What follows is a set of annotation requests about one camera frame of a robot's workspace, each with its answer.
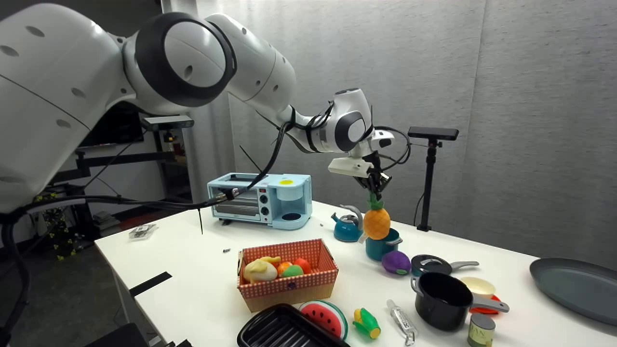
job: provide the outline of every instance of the black plate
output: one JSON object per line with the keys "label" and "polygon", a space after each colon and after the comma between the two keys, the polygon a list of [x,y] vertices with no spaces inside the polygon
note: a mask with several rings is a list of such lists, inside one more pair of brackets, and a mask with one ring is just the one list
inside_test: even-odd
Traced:
{"label": "black plate", "polygon": [[240,347],[348,347],[290,304],[273,304],[252,316],[236,333]]}
{"label": "black plate", "polygon": [[537,289],[585,318],[617,326],[617,272],[568,258],[529,264]]}

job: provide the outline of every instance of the black stand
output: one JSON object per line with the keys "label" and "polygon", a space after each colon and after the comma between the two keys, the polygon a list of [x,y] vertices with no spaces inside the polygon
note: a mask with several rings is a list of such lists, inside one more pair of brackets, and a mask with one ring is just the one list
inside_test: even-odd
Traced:
{"label": "black stand", "polygon": [[429,194],[431,194],[431,173],[437,158],[437,146],[441,141],[454,141],[458,137],[458,129],[445,129],[445,127],[408,127],[408,137],[427,139],[425,150],[425,175],[423,175],[423,198],[421,198],[421,218],[416,225],[421,231],[427,231],[427,212],[429,212]]}

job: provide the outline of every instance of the black pot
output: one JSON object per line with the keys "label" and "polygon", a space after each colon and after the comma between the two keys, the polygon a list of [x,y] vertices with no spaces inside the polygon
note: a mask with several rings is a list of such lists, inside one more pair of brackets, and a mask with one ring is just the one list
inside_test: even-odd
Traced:
{"label": "black pot", "polygon": [[468,308],[508,310],[504,302],[472,295],[462,281],[439,272],[421,274],[410,281],[410,287],[416,291],[416,310],[421,320],[445,331],[458,329]]}

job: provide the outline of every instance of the floor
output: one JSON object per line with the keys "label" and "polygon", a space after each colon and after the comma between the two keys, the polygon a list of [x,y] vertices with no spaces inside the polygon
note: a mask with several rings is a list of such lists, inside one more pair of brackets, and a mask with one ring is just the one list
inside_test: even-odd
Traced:
{"label": "floor", "polygon": [[[15,297],[16,272],[0,260],[0,324]],[[26,254],[30,272],[28,306],[13,328],[11,347],[80,347],[124,324],[111,270],[88,247],[70,258],[55,260],[53,250],[36,247]],[[126,299],[126,312],[146,339],[153,328]]]}

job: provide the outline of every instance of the basket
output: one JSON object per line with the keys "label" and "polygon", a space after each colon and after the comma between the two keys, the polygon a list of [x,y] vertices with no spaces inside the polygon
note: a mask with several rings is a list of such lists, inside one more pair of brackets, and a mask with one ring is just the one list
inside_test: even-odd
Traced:
{"label": "basket", "polygon": [[[259,256],[279,256],[281,260],[290,262],[294,258],[306,258],[311,266],[311,272],[296,277],[277,277],[271,281],[244,281],[238,275],[240,270],[244,264]],[[236,258],[236,289],[250,312],[263,310],[277,302],[292,304],[327,299],[337,274],[338,270],[321,239],[242,248]]]}

